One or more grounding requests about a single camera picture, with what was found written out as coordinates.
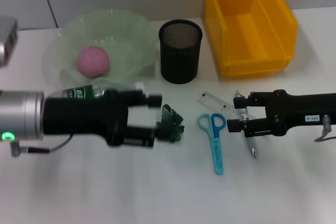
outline pink ball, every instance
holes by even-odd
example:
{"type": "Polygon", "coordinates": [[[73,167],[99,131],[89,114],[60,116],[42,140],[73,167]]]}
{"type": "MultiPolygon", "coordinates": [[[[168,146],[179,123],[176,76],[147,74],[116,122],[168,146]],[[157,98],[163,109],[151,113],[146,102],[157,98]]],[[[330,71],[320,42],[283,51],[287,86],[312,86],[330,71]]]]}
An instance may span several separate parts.
{"type": "Polygon", "coordinates": [[[97,77],[109,70],[109,55],[101,47],[84,47],[78,55],[77,68],[86,77],[97,77]]]}

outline robotic arm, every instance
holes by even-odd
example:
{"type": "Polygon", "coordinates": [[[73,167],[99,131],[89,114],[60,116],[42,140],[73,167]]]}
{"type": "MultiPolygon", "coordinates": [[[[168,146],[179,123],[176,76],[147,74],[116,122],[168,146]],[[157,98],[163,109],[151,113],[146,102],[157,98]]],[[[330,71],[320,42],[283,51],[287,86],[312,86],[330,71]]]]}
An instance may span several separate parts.
{"type": "Polygon", "coordinates": [[[296,126],[323,125],[322,136],[331,132],[331,125],[336,124],[336,93],[294,96],[285,90],[274,92],[252,92],[248,98],[234,98],[236,109],[247,106],[265,107],[266,118],[249,121],[227,120],[229,132],[244,131],[245,137],[274,135],[284,136],[296,126]]]}
{"type": "Polygon", "coordinates": [[[160,108],[162,97],[146,97],[140,90],[108,90],[101,98],[44,98],[42,92],[0,92],[0,135],[11,142],[12,156],[24,153],[49,153],[49,149],[20,147],[19,141],[42,139],[43,135],[96,134],[107,145],[122,144],[153,147],[155,138],[167,139],[170,126],[128,126],[128,108],[160,108]]]}

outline silver device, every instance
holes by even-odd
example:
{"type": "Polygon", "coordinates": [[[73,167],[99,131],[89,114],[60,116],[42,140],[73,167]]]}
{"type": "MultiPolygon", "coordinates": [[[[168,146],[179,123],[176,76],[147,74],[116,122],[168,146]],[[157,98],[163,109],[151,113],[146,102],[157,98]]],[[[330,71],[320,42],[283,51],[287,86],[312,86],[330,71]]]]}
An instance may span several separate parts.
{"type": "Polygon", "coordinates": [[[6,66],[17,41],[17,20],[0,15],[0,67],[6,66]]]}
{"type": "Polygon", "coordinates": [[[43,138],[43,92],[0,92],[0,136],[4,142],[43,138]]]}

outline black mesh pencil holder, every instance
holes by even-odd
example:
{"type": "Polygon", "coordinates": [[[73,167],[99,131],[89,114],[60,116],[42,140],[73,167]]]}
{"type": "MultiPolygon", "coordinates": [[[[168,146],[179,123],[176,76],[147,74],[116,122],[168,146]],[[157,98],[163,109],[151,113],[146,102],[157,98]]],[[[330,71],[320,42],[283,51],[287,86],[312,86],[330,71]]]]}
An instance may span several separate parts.
{"type": "Polygon", "coordinates": [[[174,84],[192,81],[197,75],[203,33],[189,20],[165,23],[159,31],[161,75],[174,84]]]}

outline green crumpled paper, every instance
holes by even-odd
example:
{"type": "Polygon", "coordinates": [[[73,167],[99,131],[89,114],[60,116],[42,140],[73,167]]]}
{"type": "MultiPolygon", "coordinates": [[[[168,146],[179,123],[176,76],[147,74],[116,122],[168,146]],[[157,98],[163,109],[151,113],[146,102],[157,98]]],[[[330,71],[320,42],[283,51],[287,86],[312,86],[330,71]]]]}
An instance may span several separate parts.
{"type": "Polygon", "coordinates": [[[175,110],[168,104],[162,107],[162,123],[172,124],[172,131],[168,142],[175,143],[181,140],[181,135],[184,132],[184,126],[181,125],[183,117],[181,117],[175,110]]]}

